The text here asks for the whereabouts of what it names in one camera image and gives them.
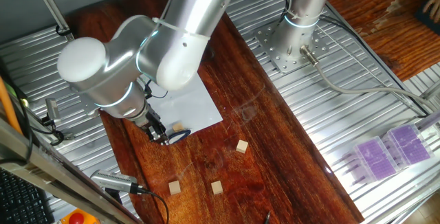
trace keyboard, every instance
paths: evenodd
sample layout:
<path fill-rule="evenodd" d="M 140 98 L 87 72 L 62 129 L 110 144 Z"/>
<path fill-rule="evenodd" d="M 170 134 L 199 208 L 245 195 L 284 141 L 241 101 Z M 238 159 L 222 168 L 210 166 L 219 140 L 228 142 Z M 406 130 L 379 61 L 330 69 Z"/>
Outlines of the keyboard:
<path fill-rule="evenodd" d="M 50 224 L 45 193 L 31 183 L 0 168 L 0 223 Z"/>

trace white paper sheet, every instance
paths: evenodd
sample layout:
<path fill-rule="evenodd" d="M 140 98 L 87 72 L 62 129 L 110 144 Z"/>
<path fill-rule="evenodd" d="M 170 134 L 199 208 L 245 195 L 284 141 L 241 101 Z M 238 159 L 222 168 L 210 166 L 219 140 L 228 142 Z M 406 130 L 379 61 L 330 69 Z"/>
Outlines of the white paper sheet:
<path fill-rule="evenodd" d="M 146 76 L 140 77 L 144 82 L 149 80 Z M 162 97 L 166 93 L 154 82 L 149 86 L 154 96 Z M 173 133 L 173 125 L 179 122 L 193 134 L 223 120 L 198 74 L 183 89 L 169 91 L 165 98 L 152 97 L 147 101 L 161 117 L 167 135 Z"/>

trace connector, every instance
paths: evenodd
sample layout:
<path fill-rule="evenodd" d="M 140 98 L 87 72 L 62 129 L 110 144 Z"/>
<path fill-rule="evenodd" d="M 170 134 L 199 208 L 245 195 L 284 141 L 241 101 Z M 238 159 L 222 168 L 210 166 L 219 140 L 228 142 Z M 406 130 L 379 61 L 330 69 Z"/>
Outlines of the connector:
<path fill-rule="evenodd" d="M 309 62 L 315 67 L 319 63 L 318 59 L 310 52 L 306 45 L 300 47 L 300 52 L 302 55 L 306 56 Z"/>

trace small wooden cube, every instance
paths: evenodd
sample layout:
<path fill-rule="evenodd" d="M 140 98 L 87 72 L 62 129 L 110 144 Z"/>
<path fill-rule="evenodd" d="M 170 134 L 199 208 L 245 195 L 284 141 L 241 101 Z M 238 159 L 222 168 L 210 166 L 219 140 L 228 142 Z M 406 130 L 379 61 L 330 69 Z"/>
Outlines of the small wooden cube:
<path fill-rule="evenodd" d="M 212 186 L 212 191 L 214 192 L 214 194 L 220 194 L 223 192 L 223 188 L 221 187 L 220 181 L 211 183 L 211 186 Z"/>
<path fill-rule="evenodd" d="M 239 143 L 236 145 L 236 150 L 240 153 L 245 153 L 246 148 L 248 148 L 248 143 L 242 140 L 239 140 Z"/>
<path fill-rule="evenodd" d="M 180 184 L 178 181 L 168 183 L 168 186 L 170 187 L 170 193 L 172 195 L 180 193 Z"/>
<path fill-rule="evenodd" d="M 184 128 L 184 126 L 182 125 L 182 123 L 176 123 L 176 124 L 173 125 L 173 130 L 174 130 L 174 132 L 182 131 L 182 130 L 184 130 L 184 129 L 185 129 L 185 128 Z"/>

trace metal pole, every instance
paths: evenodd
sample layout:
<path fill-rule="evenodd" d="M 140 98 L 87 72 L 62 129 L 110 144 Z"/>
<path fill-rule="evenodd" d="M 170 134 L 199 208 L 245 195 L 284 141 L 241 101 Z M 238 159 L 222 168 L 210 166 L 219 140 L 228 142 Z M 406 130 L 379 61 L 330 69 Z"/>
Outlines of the metal pole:
<path fill-rule="evenodd" d="M 63 14 L 61 14 L 61 11 L 59 10 L 58 6 L 56 5 L 54 0 L 43 0 L 46 3 L 47 8 L 52 13 L 52 16 L 54 17 L 56 23 L 60 27 L 60 32 L 67 32 L 70 31 L 69 26 L 66 22 L 66 20 L 63 17 Z M 69 41 L 74 40 L 74 37 L 72 34 L 66 35 L 67 39 Z"/>

